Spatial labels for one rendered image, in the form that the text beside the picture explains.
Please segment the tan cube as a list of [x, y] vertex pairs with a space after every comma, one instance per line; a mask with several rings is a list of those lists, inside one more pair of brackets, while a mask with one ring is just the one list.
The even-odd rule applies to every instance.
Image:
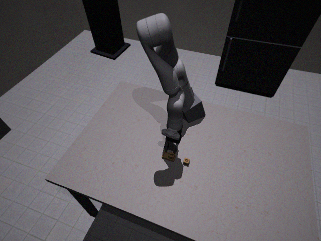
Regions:
[[190, 159], [185, 158], [183, 164], [188, 166], [188, 165], [189, 165], [189, 162], [190, 162]]
[[174, 157], [175, 157], [175, 153], [172, 153], [172, 152], [170, 152], [170, 154], [169, 154], [169, 159], [174, 159]]

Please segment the tan rectangular tray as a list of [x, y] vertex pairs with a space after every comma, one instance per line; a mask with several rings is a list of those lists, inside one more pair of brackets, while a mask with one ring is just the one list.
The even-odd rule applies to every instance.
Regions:
[[169, 152], [164, 151], [162, 158], [174, 162], [176, 155], [175, 155], [174, 159], [172, 160], [172, 159], [169, 159]]

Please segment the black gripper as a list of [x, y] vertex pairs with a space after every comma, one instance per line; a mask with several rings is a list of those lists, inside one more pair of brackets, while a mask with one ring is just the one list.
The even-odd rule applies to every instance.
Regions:
[[170, 141], [170, 142], [176, 143], [175, 152], [177, 152], [178, 145], [182, 138], [182, 135], [181, 135], [182, 128], [183, 128], [183, 121], [178, 125], [173, 125], [169, 123], [169, 121], [167, 121], [167, 129], [162, 130], [162, 135], [167, 137], [167, 141], [166, 141], [167, 150], [169, 148], [169, 141]]

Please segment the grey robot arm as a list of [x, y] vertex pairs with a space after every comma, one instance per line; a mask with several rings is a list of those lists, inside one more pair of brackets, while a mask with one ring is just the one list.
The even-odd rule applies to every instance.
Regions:
[[185, 66], [182, 60], [178, 59], [170, 21], [166, 14], [159, 13], [139, 20], [136, 30], [164, 92], [169, 95], [168, 121], [178, 125], [183, 119], [183, 106], [192, 105], [195, 98]]

